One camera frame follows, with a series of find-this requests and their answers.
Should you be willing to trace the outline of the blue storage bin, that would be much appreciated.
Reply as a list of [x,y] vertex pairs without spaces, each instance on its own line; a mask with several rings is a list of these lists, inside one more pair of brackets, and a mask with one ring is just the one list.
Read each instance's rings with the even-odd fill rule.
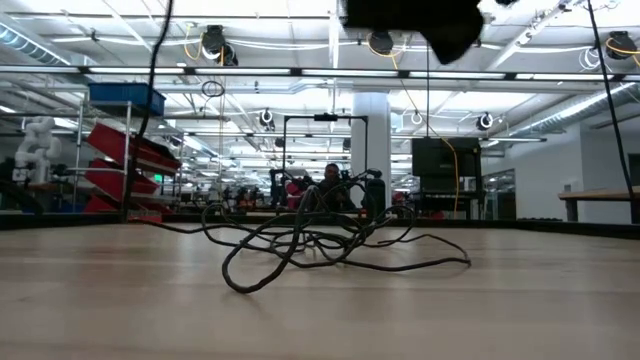
[[147,109],[149,93],[152,94],[149,115],[151,117],[163,116],[166,98],[155,89],[149,91],[149,86],[146,83],[90,83],[89,103],[92,107],[115,116],[125,116],[128,104],[131,104],[131,116],[143,117]]

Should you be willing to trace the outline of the person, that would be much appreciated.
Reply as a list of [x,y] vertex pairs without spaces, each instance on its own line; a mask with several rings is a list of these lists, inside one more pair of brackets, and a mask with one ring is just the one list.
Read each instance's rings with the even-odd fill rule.
[[324,170],[324,179],[319,183],[324,202],[331,211],[353,211],[350,189],[342,185],[340,169],[335,163],[329,163]]

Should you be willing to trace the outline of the black aluminium table frame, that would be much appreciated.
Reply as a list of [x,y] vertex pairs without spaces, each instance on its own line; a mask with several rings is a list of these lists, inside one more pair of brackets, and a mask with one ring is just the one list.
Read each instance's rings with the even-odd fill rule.
[[[242,225],[260,225],[271,219],[274,224],[292,225],[293,219],[281,215],[280,217],[265,216],[231,216],[230,219]],[[208,215],[208,224],[226,223],[221,216]],[[91,225],[111,225],[120,223],[120,216],[115,213],[98,214],[0,214],[0,230],[18,230],[35,228],[74,227]],[[163,224],[201,224],[201,216],[197,214],[164,215]],[[454,229],[508,229],[534,232],[549,232],[571,235],[607,237],[616,239],[640,240],[640,225],[596,224],[562,221],[537,220],[430,220],[418,218],[411,222],[407,218],[392,218],[387,226],[415,229],[454,228]]]

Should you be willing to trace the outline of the red tilted shelf bin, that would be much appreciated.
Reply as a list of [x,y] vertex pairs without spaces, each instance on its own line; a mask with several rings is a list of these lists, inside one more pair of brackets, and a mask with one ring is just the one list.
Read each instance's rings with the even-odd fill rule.
[[[117,163],[96,158],[90,163],[89,169],[85,172],[85,178],[114,199],[123,199],[126,178],[123,168]],[[158,188],[155,182],[141,174],[135,173],[133,179],[133,193],[153,194]]]
[[[119,165],[123,165],[125,146],[129,145],[128,156],[131,157],[135,137],[133,135],[126,136],[123,132],[109,126],[96,124],[89,134],[87,142]],[[178,172],[182,163],[166,146],[143,138],[139,146],[136,166],[144,171],[155,171],[158,174],[173,176]]]
[[119,213],[121,204],[107,195],[91,195],[84,207],[85,213]]

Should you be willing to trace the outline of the wooden bench table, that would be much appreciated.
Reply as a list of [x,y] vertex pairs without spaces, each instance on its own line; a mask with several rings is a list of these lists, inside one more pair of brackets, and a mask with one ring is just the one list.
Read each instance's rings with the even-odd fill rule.
[[579,192],[563,192],[558,198],[565,203],[567,220],[579,220],[578,203],[585,202],[627,202],[630,207],[631,223],[640,224],[640,186],[632,187],[632,195],[626,190],[597,189]]

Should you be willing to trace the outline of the long ceiling light bar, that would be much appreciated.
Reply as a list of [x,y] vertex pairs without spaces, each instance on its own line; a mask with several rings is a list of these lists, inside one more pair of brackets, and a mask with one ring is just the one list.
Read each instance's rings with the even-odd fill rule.
[[[148,67],[0,65],[0,73],[56,75],[150,75],[151,70]],[[595,73],[518,73],[257,67],[158,67],[155,69],[155,74],[166,76],[210,75],[372,79],[398,78],[447,81],[602,82],[605,79],[603,75]]]

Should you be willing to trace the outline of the metal shelf rack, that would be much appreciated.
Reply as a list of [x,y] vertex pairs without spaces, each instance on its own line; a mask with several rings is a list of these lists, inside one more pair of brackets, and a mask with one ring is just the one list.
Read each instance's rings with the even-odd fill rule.
[[[122,130],[119,130],[116,128],[116,126],[114,125],[108,125],[105,123],[105,121],[103,120],[98,120],[96,122],[96,124],[103,124],[106,126],[109,126],[115,130],[119,130],[121,132],[123,132],[126,136],[130,136],[133,135],[135,137],[135,145],[134,145],[134,150],[133,150],[133,154],[131,157],[128,156],[128,151],[129,151],[129,145],[125,146],[125,156],[124,156],[124,164],[120,165],[123,168],[123,172],[126,178],[126,186],[125,186],[125,193],[123,196],[122,200],[116,200],[113,197],[109,196],[108,194],[104,193],[103,191],[101,191],[100,189],[98,189],[94,184],[92,184],[91,182],[89,182],[86,178],[85,178],[85,172],[89,169],[90,163],[96,159],[103,159],[103,160],[107,160],[107,161],[112,161],[115,162],[113,159],[111,159],[110,157],[108,157],[107,155],[104,155],[103,153],[99,152],[98,150],[96,150],[94,147],[92,147],[91,145],[88,144],[87,142],[87,138],[89,136],[89,134],[91,133],[91,131],[93,130],[93,128],[95,127],[95,125],[93,126],[92,130],[89,132],[87,138],[86,138],[86,143],[92,147],[94,150],[96,150],[99,153],[99,156],[94,158],[92,161],[89,162],[89,165],[85,168],[77,168],[75,170],[76,173],[82,175],[82,177],[89,182],[90,185],[93,186],[93,189],[91,191],[91,195],[107,195],[111,198],[113,198],[114,200],[118,201],[121,204],[121,210],[122,210],[122,205],[124,204],[125,200],[129,201],[129,205],[128,205],[128,209],[131,212],[159,212],[163,215],[168,215],[172,212],[171,209],[171,204],[174,202],[174,196],[175,193],[174,192],[170,192],[169,194],[165,194],[164,193],[164,185],[165,182],[168,180],[174,180],[176,178],[176,175],[178,174],[178,172],[173,175],[173,176],[167,176],[167,175],[162,175],[162,174],[158,174],[155,171],[144,171],[141,170],[139,168],[137,168],[136,166],[136,162],[137,162],[137,156],[138,156],[138,150],[139,150],[139,146],[141,143],[141,140],[139,140],[137,138],[137,131],[134,129],[134,122],[136,120],[140,120],[142,117],[132,117],[131,116],[131,109],[132,109],[132,105],[128,104],[128,108],[127,108],[127,114],[125,116],[115,116],[115,115],[111,115],[117,119],[121,119],[123,121],[123,125],[124,128]],[[158,188],[156,189],[156,191],[153,194],[138,194],[138,193],[133,193],[132,192],[132,185],[133,185],[133,175],[135,173],[141,174],[144,177],[146,177],[147,179],[155,182],[158,185]]]

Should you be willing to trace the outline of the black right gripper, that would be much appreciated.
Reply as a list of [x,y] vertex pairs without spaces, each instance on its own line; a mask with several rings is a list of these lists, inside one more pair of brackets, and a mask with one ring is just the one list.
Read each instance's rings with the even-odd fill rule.
[[461,58],[478,40],[484,17],[480,0],[344,0],[344,26],[417,32],[441,64]]

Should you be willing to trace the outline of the black gantry frame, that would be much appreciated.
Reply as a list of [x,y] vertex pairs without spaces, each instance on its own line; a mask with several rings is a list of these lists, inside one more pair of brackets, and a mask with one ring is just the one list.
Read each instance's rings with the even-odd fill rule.
[[[282,165],[281,165],[281,173],[283,174],[283,177],[281,179],[281,183],[283,185],[283,190],[282,190],[282,194],[280,196],[280,200],[281,203],[284,204],[284,202],[286,202],[287,200],[287,193],[286,193],[286,188],[285,188],[285,181],[284,180],[284,174],[286,174],[286,164],[288,161],[287,158],[287,125],[288,122],[291,120],[313,120],[316,122],[337,122],[338,120],[360,120],[364,126],[365,126],[365,145],[364,145],[364,164],[365,164],[365,173],[366,170],[368,170],[368,155],[369,155],[369,134],[368,134],[368,130],[369,130],[369,117],[368,116],[352,116],[352,115],[337,115],[337,114],[330,114],[330,113],[322,113],[322,114],[315,114],[315,115],[300,115],[300,116],[290,116],[290,115],[285,115],[284,119],[283,119],[283,146],[282,146]],[[363,184],[366,184],[366,181],[364,180],[351,180],[352,183],[354,183],[354,185],[360,185],[360,187],[362,188],[362,190],[364,192],[366,192],[366,188],[364,187]]]

